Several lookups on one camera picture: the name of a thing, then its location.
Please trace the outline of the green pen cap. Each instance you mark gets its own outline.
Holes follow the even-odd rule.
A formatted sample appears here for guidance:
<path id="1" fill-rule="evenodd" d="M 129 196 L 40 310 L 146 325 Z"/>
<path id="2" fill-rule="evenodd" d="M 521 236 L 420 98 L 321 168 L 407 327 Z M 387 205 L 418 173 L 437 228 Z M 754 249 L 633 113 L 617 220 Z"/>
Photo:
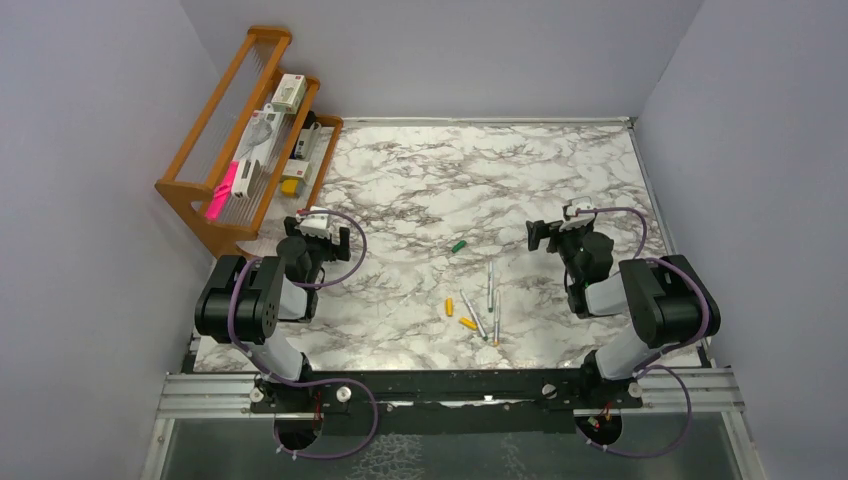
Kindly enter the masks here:
<path id="1" fill-rule="evenodd" d="M 457 253 L 457 252 L 459 252 L 461 249 L 463 249 L 466 245 L 467 245 L 467 242 L 466 242 L 465 240 L 460 240 L 458 243 L 456 243 L 456 244 L 455 244 L 455 245 L 451 248 L 451 252 L 452 252 L 452 253 Z"/>

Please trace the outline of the white marker orange end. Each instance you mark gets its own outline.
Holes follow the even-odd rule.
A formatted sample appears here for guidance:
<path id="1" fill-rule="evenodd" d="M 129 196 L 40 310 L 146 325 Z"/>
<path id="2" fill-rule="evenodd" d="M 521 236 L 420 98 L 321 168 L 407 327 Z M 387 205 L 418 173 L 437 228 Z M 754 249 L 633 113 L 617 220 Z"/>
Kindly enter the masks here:
<path id="1" fill-rule="evenodd" d="M 493 333 L 493 345 L 498 347 L 500 345 L 500 331 L 501 331 L 501 295 L 498 290 L 494 292 L 493 298 L 493 322 L 494 322 L 494 333 Z"/>

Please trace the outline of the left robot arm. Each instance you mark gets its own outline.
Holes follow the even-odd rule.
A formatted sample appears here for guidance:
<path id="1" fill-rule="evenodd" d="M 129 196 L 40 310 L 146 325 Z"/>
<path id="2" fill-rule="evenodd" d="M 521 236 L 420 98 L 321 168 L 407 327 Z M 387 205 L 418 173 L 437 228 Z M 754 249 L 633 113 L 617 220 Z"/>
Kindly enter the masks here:
<path id="1" fill-rule="evenodd" d="M 252 260 L 221 256 L 194 311 L 197 332 L 230 344 L 259 371 L 277 380 L 276 396 L 298 411 L 313 401 L 314 384 L 304 376 L 305 354 L 277 332 L 281 322 L 310 322 L 326 262 L 351 259 L 350 229 L 330 227 L 326 213 L 284 219 L 285 236 L 275 253 Z"/>

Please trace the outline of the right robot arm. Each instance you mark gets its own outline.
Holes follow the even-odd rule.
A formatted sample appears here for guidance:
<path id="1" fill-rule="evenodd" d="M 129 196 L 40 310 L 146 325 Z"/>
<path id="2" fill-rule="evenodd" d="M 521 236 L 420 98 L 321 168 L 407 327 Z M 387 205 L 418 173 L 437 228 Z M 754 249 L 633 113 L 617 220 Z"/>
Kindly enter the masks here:
<path id="1" fill-rule="evenodd" d="M 590 352 L 577 380 L 579 398 L 600 407 L 617 392 L 616 381 L 631 378 L 674 350 L 713 335 L 720 313 L 682 255 L 635 258 L 613 273 L 614 240 L 597 232 L 592 220 L 580 226 L 563 221 L 528 221 L 528 249 L 544 240 L 565 267 L 569 309 L 580 318 L 627 313 L 630 325 L 608 344 Z"/>

